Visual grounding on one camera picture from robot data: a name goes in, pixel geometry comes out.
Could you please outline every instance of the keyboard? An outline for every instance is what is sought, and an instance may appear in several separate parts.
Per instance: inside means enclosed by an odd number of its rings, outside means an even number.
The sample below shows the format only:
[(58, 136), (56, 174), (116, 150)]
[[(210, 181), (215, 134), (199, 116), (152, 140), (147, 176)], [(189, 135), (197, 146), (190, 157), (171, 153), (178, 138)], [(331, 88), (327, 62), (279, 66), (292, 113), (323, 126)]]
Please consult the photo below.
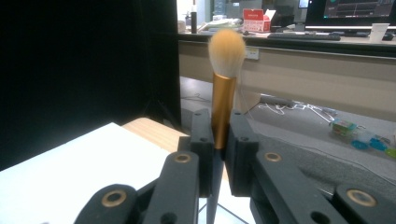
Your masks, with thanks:
[(297, 35), (288, 33), (272, 33), (267, 36), (268, 39), (298, 39), (298, 40), (334, 40), (339, 41), (339, 35)]

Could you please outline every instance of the power outlet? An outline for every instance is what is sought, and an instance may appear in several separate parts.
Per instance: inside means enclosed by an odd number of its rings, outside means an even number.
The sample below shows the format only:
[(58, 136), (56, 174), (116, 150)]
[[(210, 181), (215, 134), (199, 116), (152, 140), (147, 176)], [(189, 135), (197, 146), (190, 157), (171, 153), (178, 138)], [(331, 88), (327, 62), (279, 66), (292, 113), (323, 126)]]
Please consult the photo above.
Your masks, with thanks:
[(256, 48), (245, 48), (245, 58), (252, 60), (259, 60), (260, 50)]

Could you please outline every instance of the white cup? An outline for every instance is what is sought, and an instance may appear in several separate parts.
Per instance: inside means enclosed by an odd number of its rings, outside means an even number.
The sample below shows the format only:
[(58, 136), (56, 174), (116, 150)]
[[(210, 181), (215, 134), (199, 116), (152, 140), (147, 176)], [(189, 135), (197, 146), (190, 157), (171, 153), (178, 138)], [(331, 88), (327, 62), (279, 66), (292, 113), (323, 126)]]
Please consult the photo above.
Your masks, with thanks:
[(381, 43), (388, 26), (389, 23), (373, 23), (372, 31), (370, 33), (370, 42)]

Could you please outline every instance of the gold ferrule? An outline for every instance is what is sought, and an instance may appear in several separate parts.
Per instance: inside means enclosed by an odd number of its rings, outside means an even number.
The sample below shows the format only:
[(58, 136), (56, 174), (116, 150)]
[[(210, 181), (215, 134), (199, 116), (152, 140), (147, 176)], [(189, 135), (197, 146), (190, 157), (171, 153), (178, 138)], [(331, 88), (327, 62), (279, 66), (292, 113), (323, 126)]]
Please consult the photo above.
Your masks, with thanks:
[(235, 85), (236, 77), (213, 74), (212, 132), (215, 149), (223, 149), (227, 144)]

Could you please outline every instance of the red and white box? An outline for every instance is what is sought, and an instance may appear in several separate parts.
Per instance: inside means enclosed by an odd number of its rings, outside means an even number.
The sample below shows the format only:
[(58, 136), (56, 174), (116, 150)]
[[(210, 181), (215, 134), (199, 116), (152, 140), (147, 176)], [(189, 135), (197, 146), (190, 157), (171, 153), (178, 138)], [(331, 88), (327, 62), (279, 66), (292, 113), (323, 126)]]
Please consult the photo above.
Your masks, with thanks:
[(262, 9), (244, 8), (244, 31), (270, 32), (271, 20)]

